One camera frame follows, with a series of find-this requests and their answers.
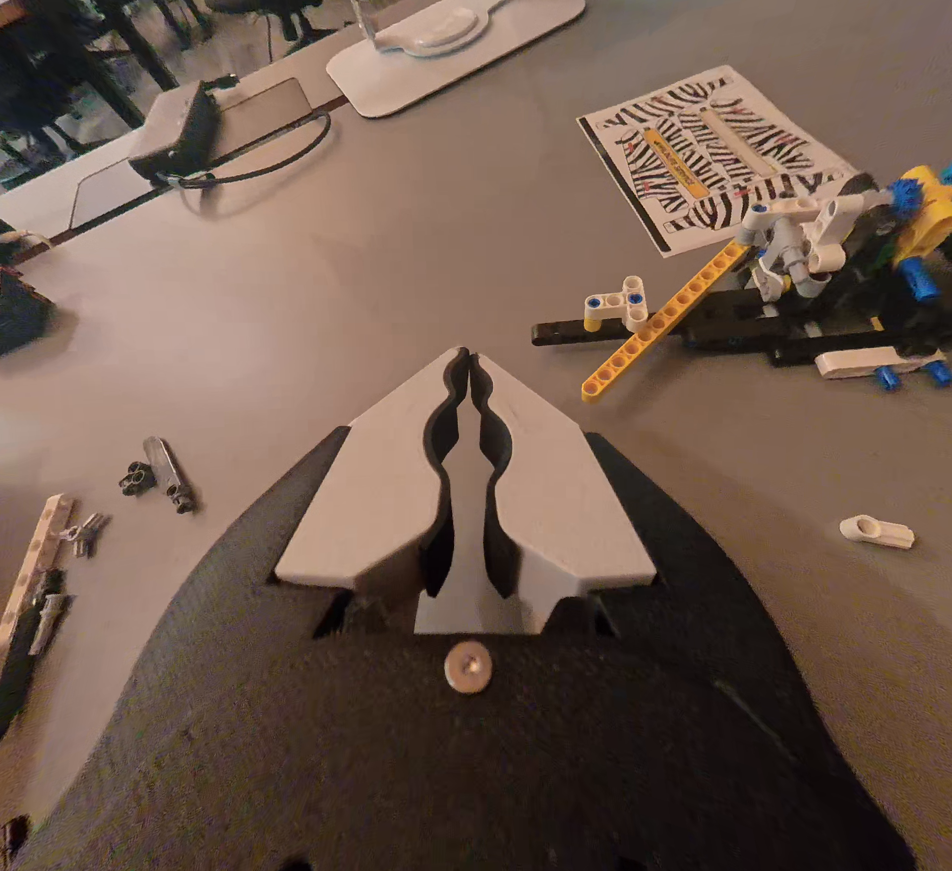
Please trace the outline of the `white lamp stand base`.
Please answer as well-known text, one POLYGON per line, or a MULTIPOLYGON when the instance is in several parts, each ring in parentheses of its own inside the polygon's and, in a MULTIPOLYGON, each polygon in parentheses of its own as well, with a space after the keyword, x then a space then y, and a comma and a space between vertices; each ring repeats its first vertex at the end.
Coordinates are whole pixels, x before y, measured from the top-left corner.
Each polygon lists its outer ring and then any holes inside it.
POLYGON ((585 0, 439 0, 379 28, 349 0, 363 41, 326 66, 359 115, 391 116, 577 20, 585 0))

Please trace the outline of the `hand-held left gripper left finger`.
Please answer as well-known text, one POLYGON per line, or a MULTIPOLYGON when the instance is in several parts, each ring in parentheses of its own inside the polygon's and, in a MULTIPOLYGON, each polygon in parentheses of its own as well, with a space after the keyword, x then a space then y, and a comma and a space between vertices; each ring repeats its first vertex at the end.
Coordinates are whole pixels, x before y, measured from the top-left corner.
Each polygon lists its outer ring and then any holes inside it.
POLYGON ((350 423, 277 579, 383 600, 440 592, 455 547, 444 462, 469 377, 470 352, 451 348, 350 423))

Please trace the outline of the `tan lego beam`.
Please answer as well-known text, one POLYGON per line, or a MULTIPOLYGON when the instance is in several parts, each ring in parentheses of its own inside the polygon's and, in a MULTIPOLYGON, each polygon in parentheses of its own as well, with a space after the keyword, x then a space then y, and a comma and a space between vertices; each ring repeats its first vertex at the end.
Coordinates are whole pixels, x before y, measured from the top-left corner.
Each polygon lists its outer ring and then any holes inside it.
POLYGON ((65 494, 51 496, 46 501, 2 611, 1 664, 6 663, 21 615, 32 602, 43 575, 54 567, 62 543, 59 535, 66 529, 74 504, 74 498, 65 494))

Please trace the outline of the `silver lego cylinder piece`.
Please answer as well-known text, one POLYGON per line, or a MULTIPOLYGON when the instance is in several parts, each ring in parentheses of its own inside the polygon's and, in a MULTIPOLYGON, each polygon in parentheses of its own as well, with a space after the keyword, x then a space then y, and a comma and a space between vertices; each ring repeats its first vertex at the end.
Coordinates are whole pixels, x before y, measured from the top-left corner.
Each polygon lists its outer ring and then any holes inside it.
POLYGON ((160 436, 148 436, 143 441, 143 449, 157 486, 173 503, 176 513, 196 512, 198 502, 194 489, 169 444, 160 436))

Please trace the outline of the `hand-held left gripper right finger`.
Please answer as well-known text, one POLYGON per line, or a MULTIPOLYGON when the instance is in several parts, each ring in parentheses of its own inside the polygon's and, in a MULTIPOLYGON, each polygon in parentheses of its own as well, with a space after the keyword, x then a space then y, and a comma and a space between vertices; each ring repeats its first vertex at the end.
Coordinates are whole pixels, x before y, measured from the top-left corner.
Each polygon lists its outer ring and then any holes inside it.
POLYGON ((470 359, 486 484, 486 575, 540 634, 557 605, 657 575, 582 428, 482 354, 470 359))

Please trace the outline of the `zebra striped sticker sheet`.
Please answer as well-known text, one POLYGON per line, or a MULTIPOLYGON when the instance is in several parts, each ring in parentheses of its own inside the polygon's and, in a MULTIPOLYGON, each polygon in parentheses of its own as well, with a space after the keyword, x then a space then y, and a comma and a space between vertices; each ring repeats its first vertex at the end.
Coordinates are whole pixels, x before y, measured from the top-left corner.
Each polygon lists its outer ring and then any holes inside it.
POLYGON ((858 173, 729 65, 576 122, 662 258, 731 239, 755 204, 831 197, 858 173))

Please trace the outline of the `small white lego connector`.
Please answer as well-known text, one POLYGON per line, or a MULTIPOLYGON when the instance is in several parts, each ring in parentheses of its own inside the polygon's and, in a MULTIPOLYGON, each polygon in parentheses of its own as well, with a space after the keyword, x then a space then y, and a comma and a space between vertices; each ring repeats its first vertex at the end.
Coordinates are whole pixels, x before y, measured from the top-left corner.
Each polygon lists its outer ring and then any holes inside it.
POLYGON ((916 543, 915 533, 906 525, 857 515, 839 522, 841 535, 853 543, 875 544, 909 550, 916 543))

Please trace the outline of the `small grey lego pins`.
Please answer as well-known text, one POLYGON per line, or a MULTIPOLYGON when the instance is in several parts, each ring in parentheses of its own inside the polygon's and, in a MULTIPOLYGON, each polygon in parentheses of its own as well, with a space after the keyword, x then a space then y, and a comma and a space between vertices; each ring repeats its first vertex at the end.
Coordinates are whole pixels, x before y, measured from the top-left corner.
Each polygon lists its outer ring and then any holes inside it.
POLYGON ((87 558, 92 553, 101 530, 111 519, 110 514, 95 512, 89 515, 86 520, 61 531, 58 534, 58 539, 61 543, 71 545, 75 557, 87 558))

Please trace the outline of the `black lego vehicle assembly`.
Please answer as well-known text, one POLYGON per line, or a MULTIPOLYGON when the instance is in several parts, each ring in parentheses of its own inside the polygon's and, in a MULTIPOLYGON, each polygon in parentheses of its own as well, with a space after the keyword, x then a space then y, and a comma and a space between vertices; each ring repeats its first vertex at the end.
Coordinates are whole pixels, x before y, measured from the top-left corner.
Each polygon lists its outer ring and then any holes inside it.
POLYGON ((665 304, 649 311, 637 277, 594 294, 582 319, 543 322, 537 347, 619 342, 583 384, 597 401, 667 337, 695 353, 762 354, 821 378, 870 377, 887 391, 922 373, 950 387, 950 167, 906 171, 888 187, 852 176, 827 198, 745 206, 737 236, 665 304))

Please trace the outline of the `black lego beam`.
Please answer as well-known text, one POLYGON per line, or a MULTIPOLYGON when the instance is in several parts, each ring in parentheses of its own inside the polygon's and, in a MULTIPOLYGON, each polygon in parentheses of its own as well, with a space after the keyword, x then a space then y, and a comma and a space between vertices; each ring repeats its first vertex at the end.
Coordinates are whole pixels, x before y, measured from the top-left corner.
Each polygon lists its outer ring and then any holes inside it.
POLYGON ((70 602, 65 571, 46 571, 18 618, 1 674, 1 738, 25 709, 37 664, 49 648, 70 602))

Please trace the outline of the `dark object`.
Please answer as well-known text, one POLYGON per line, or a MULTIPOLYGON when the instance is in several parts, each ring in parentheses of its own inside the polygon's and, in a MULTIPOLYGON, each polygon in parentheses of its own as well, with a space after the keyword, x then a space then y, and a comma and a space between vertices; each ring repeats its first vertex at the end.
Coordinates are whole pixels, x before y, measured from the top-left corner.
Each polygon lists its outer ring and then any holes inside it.
POLYGON ((1 268, 1 357, 45 335, 56 306, 21 275, 1 268))

